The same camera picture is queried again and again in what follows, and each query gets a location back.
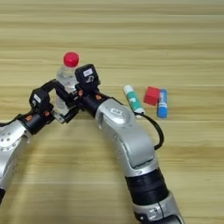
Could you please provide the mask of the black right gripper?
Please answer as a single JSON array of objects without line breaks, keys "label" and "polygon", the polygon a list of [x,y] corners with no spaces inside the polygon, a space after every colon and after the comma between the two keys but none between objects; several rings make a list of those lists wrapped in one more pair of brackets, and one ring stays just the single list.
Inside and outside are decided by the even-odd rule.
[{"label": "black right gripper", "polygon": [[102,103],[109,99],[109,96],[100,93],[98,90],[85,92],[82,89],[77,91],[67,91],[59,82],[55,81],[56,94],[64,103],[64,108],[56,108],[54,114],[60,123],[69,123],[77,114],[87,111],[91,116],[95,116],[96,110]]}]

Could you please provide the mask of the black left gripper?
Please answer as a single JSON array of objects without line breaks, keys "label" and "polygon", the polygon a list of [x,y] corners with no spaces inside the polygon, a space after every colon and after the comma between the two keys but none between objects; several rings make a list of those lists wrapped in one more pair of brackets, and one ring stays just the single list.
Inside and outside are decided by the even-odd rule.
[{"label": "black left gripper", "polygon": [[[58,86],[56,80],[49,80],[47,83],[43,84],[37,89],[37,92],[46,92],[49,93],[53,89],[56,89]],[[28,131],[35,135],[41,131],[47,124],[50,124],[54,120],[54,117],[51,113],[38,114],[34,111],[30,111],[27,114],[21,115],[19,121],[28,129]]]}]

